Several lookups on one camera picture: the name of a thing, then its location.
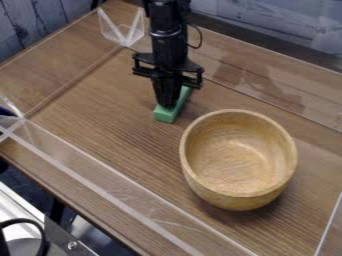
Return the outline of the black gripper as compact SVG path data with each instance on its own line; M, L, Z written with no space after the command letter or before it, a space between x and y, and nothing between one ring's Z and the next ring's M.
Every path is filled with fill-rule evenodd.
M183 84L194 89L202 87L204 69L187 57L187 33L183 30L168 34L151 32L150 35L152 52L132 55L132 72L152 80L158 104L172 107L179 99Z

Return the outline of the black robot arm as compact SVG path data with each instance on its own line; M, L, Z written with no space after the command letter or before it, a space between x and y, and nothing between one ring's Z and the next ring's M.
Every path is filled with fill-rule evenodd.
M156 102L172 108L182 86L202 88L204 68L188 58L188 14L191 0L143 0L150 18L151 53L135 53L135 75L152 81Z

